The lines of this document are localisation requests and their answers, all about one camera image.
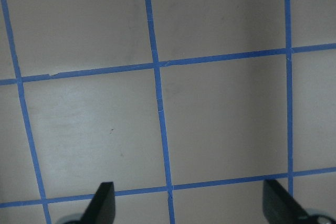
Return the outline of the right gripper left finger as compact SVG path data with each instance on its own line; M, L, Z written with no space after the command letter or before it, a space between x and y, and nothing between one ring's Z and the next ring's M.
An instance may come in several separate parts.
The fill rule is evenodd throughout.
M101 183L79 223L113 224L116 216L115 203L114 183Z

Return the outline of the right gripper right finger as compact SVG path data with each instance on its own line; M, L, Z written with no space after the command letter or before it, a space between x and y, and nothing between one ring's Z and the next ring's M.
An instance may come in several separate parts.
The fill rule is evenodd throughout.
M308 221L308 213L277 180L264 180L262 190L263 214L268 223L305 223Z

